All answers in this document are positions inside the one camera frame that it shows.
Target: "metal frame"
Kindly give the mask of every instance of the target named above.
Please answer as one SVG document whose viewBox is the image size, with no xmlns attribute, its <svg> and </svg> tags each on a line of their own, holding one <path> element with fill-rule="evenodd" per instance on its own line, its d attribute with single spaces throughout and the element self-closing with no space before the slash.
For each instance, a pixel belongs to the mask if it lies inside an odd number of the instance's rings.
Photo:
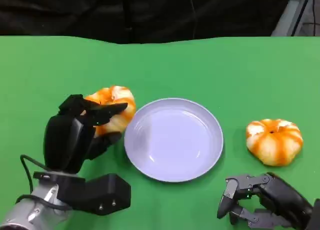
<svg viewBox="0 0 320 230">
<path fill-rule="evenodd" d="M 313 0 L 290 0 L 272 36 L 297 36 Z"/>
</svg>

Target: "cable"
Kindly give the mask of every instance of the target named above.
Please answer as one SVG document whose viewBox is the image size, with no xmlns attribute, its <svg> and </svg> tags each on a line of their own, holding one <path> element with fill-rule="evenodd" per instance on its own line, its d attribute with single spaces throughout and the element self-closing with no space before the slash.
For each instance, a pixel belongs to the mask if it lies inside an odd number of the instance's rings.
<svg viewBox="0 0 320 230">
<path fill-rule="evenodd" d="M 33 158 L 27 156 L 27 155 L 24 155 L 24 154 L 20 155 L 21 163 L 22 163 L 22 165 L 23 165 L 23 168 L 24 168 L 24 170 L 25 170 L 26 176 L 27 176 L 28 181 L 29 181 L 30 193 L 32 193 L 33 190 L 34 190 L 34 185 L 33 185 L 33 183 L 32 183 L 30 171 L 29 171 L 29 169 L 28 169 L 28 167 L 27 167 L 27 165 L 26 165 L 25 159 L 29 160 L 29 161 L 30 161 L 31 163 L 33 163 L 34 165 L 37 165 L 38 167 L 40 167 L 40 168 L 42 168 L 42 169 L 44 169 L 44 170 L 46 170 L 46 171 L 51 171 L 51 169 L 48 168 L 48 167 L 46 167 L 46 166 L 43 165 L 42 163 L 34 160 Z"/>
<path fill-rule="evenodd" d="M 197 19 L 195 6 L 194 6 L 194 0 L 190 0 L 190 3 L 191 3 L 191 7 L 192 7 L 193 21 L 194 21 L 194 26 L 193 26 L 193 31 L 192 31 L 192 39 L 195 39 L 196 29 L 198 26 L 198 19 Z"/>
<path fill-rule="evenodd" d="M 312 13 L 313 13 L 313 36 L 316 36 L 316 0 L 312 0 Z"/>
<path fill-rule="evenodd" d="M 51 202 L 48 202 L 44 199 L 42 199 L 39 196 L 35 196 L 35 195 L 31 195 L 31 194 L 24 194 L 21 195 L 20 197 L 18 197 L 18 199 L 16 200 L 15 204 L 19 203 L 22 199 L 31 199 L 34 200 L 36 202 L 41 203 L 42 205 L 44 205 L 45 207 L 51 208 L 51 209 L 57 209 L 57 210 L 61 210 L 61 211 L 69 211 L 72 210 L 72 207 L 70 206 L 61 206 L 61 205 L 55 205 Z"/>
</svg>

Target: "plate rim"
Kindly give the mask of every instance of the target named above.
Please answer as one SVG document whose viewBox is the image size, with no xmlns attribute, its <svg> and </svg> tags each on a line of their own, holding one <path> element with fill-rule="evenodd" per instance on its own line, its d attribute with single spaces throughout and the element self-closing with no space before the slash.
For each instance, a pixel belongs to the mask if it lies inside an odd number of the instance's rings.
<svg viewBox="0 0 320 230">
<path fill-rule="evenodd" d="M 130 160 L 130 162 L 132 163 L 132 165 L 138 169 L 142 174 L 148 176 L 149 178 L 152 178 L 152 179 L 155 179 L 157 181 L 160 181 L 160 182 L 165 182 L 165 183 L 183 183 L 183 182 L 189 182 L 191 180 L 194 180 L 194 179 L 197 179 L 201 176 L 203 176 L 204 174 L 206 174 L 207 172 L 209 172 L 215 165 L 216 163 L 219 161 L 219 159 L 221 158 L 221 154 L 223 152 L 223 148 L 224 148 L 224 134 L 223 134 L 223 131 L 222 131 L 222 128 L 221 128 L 221 125 L 219 123 L 219 121 L 217 120 L 217 118 L 204 106 L 202 106 L 201 104 L 195 102 L 195 101 L 192 101 L 192 100 L 189 100 L 189 99 L 185 99 L 185 98 L 180 98 L 180 97 L 167 97 L 167 98 L 160 98 L 160 99 L 157 99 L 157 100 L 154 100 L 154 101 L 151 101 L 147 104 L 145 104 L 144 106 L 142 106 L 141 108 L 139 108 L 138 111 L 136 111 L 136 113 L 134 115 L 136 115 L 138 112 L 142 111 L 144 108 L 148 107 L 149 105 L 152 105 L 152 104 L 155 104 L 157 102 L 161 102 L 161 101 L 165 101 L 165 100 L 180 100 L 180 101 L 185 101 L 185 102 L 189 102 L 191 104 L 194 104 L 194 105 L 197 105 L 198 107 L 202 108 L 203 110 L 205 110 L 206 112 L 209 113 L 209 115 L 215 120 L 215 122 L 217 123 L 218 125 L 218 129 L 219 129 L 219 132 L 221 134 L 221 146 L 220 146 L 220 150 L 219 150 L 219 154 L 218 154 L 218 157 L 216 158 L 216 160 L 210 165 L 210 167 L 208 167 L 208 169 L 204 170 L 201 174 L 199 174 L 198 176 L 196 177 L 192 177 L 192 178 L 188 178 L 186 180 L 165 180 L 165 179 L 159 179 L 155 176 L 153 176 L 152 174 L 148 174 L 148 173 L 145 173 L 141 170 L 141 168 L 139 168 L 133 161 L 132 159 L 130 158 L 130 156 L 128 155 L 128 151 L 127 151 L 127 148 L 126 148 L 126 136 L 127 136 L 127 129 L 125 129 L 125 132 L 124 132 L 124 150 L 125 150 L 125 153 L 126 153 L 126 156 L 128 157 L 128 159 Z"/>
</svg>

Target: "mini pumpkin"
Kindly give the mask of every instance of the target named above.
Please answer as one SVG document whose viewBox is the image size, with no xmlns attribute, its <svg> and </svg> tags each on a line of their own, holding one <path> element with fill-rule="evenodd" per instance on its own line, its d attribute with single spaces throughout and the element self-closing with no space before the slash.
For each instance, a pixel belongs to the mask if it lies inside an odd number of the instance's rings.
<svg viewBox="0 0 320 230">
<path fill-rule="evenodd" d="M 128 103 L 126 109 L 121 113 L 114 115 L 110 122 L 96 126 L 95 136 L 112 132 L 123 132 L 136 113 L 136 103 L 131 91 L 124 86 L 111 86 L 100 89 L 92 95 L 86 96 L 86 100 L 101 104 L 120 104 Z"/>
<path fill-rule="evenodd" d="M 283 119 L 253 121 L 246 127 L 246 146 L 265 165 L 290 164 L 303 143 L 297 125 Z"/>
</svg>

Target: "green table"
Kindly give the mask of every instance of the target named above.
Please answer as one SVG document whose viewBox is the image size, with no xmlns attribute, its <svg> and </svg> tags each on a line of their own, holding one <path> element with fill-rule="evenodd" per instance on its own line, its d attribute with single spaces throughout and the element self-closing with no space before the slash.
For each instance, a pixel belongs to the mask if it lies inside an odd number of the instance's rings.
<svg viewBox="0 0 320 230">
<path fill-rule="evenodd" d="M 3 218 L 29 191 L 19 161 L 43 161 L 50 116 L 69 94 L 102 87 L 129 87 L 138 107 L 168 97 L 186 98 L 219 120 L 225 151 L 214 168 L 187 183 L 158 182 L 126 157 L 123 141 L 80 175 L 117 173 L 132 186 L 131 207 L 98 217 L 76 212 L 58 229 L 231 230 L 216 219 L 225 177 L 273 171 L 310 201 L 320 197 L 320 38 L 216 38 L 169 44 L 116 45 L 73 37 L 0 37 L 0 167 Z M 253 120 L 296 123 L 304 147 L 287 167 L 262 165 L 246 149 L 245 127 Z M 245 201 L 253 210 L 258 200 Z M 243 223 L 237 229 L 248 229 Z"/>
</svg>

